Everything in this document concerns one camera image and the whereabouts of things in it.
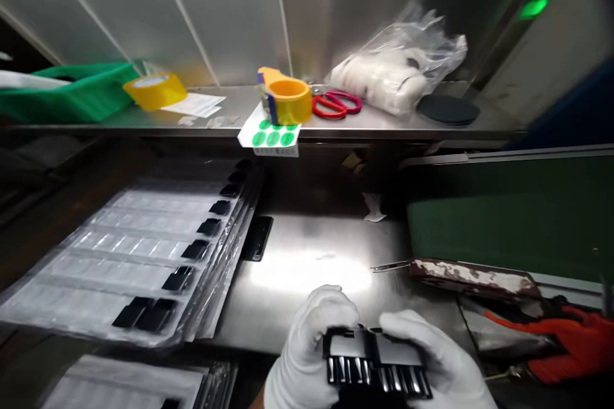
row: gloved hand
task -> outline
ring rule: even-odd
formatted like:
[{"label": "gloved hand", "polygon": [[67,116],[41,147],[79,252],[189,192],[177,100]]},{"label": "gloved hand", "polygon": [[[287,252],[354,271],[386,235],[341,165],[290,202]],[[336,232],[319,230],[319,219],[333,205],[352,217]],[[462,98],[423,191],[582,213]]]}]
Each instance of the gloved hand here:
[{"label": "gloved hand", "polygon": [[411,401],[416,409],[496,409],[475,361],[460,346],[418,313],[383,313],[383,331],[420,345],[428,355],[427,378],[433,399]]},{"label": "gloved hand", "polygon": [[328,284],[312,292],[292,320],[281,356],[264,385],[265,409],[325,409],[339,400],[326,378],[322,336],[329,327],[355,327],[356,306]]}]

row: red scissors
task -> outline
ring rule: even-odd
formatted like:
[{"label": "red scissors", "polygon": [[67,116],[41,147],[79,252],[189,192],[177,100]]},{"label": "red scissors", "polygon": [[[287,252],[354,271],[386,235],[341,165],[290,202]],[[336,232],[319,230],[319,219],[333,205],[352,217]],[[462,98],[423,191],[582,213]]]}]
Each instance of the red scissors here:
[{"label": "red scissors", "polygon": [[[340,98],[351,101],[354,107],[347,107]],[[331,109],[332,112],[320,110],[318,104]],[[346,115],[357,114],[362,109],[363,102],[360,98],[343,91],[327,91],[323,95],[317,95],[313,98],[313,113],[327,120],[342,120]]]}]

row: stainless steel shelf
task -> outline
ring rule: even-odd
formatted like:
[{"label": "stainless steel shelf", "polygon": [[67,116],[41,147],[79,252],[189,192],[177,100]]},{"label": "stainless steel shelf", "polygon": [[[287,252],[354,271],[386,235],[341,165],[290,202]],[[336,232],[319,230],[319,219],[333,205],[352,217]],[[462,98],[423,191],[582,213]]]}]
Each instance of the stainless steel shelf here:
[{"label": "stainless steel shelf", "polygon": [[[183,115],[166,111],[145,112],[137,106],[91,125],[11,125],[8,132],[66,132],[90,135],[138,135],[163,137],[232,138],[258,104],[258,92],[252,86],[206,88],[200,92],[225,96],[221,110],[211,118],[198,118],[193,126],[179,125]],[[399,141],[498,141],[501,144],[517,134],[518,124],[492,105],[475,101],[481,114],[467,127],[450,127],[424,118],[418,113],[400,120],[373,107],[344,120],[323,120],[313,116],[302,129],[300,139],[325,141],[399,140]]]},{"label": "stainless steel shelf", "polygon": [[264,256],[239,261],[216,334],[203,343],[280,353],[299,305],[322,284],[338,284],[360,321],[379,326],[381,313],[413,309],[469,354],[475,348],[455,296],[410,280],[407,270],[370,267],[411,258],[404,220],[363,220],[368,209],[355,179],[338,171],[343,157],[301,153],[292,167],[267,165],[256,212],[273,217]]}]

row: stack of trays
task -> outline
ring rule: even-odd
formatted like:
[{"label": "stack of trays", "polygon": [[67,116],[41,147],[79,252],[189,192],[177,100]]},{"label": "stack of trays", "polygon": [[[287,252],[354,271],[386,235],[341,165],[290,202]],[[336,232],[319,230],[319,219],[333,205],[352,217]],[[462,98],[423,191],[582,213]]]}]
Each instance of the stack of trays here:
[{"label": "stack of trays", "polygon": [[246,160],[162,160],[12,286],[0,321],[148,348],[212,337],[261,186]]},{"label": "stack of trays", "polygon": [[227,409],[237,375],[228,362],[159,367],[85,355],[46,392],[43,409]]}]

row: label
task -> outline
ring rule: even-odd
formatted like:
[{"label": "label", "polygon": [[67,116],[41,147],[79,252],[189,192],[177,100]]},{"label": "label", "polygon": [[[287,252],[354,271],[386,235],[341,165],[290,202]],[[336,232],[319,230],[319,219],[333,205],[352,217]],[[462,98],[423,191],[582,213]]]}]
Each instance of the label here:
[{"label": "label", "polygon": [[266,148],[284,150],[296,145],[300,132],[300,125],[271,125],[262,105],[258,104],[245,124],[243,124],[237,138],[242,147],[258,148],[260,150]]},{"label": "label", "polygon": [[286,158],[298,158],[299,157],[299,145],[294,144],[290,147],[273,147],[273,148],[261,148],[254,147],[254,153],[259,157],[286,157]]}]

